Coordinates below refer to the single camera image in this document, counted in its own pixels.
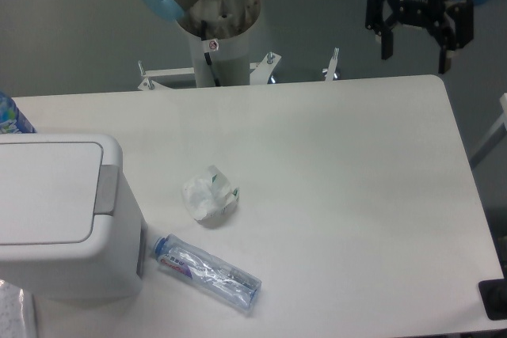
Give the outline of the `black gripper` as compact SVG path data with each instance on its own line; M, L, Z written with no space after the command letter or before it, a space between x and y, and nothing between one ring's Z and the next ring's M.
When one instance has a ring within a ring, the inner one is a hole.
M430 28L440 47L438 73L452 65L452 54L474 39L474 3L472 0L367 0L365 28L372 30L381 43L381 59L394 52L393 29L398 23Z

